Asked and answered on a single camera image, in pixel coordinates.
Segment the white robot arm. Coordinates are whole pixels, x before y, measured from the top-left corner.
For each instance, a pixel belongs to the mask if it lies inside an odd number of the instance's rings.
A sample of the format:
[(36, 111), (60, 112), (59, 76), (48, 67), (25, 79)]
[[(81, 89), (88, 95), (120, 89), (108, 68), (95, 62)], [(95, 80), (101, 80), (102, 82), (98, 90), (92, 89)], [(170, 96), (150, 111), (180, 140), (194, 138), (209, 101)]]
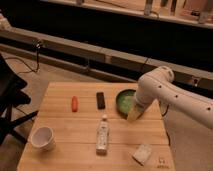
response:
[(143, 74), (138, 80), (127, 121), (137, 120), (158, 99), (213, 130), (213, 99), (179, 88), (172, 84), (173, 80), (174, 72), (167, 66)]

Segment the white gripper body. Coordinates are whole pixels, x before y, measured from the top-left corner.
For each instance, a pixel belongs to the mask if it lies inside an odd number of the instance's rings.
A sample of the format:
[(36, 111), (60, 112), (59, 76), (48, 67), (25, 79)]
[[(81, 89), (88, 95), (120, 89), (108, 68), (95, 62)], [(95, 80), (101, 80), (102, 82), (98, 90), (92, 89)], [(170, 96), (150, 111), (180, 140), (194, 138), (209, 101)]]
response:
[(127, 121), (133, 122), (144, 113), (144, 108), (138, 104), (133, 104), (128, 112)]

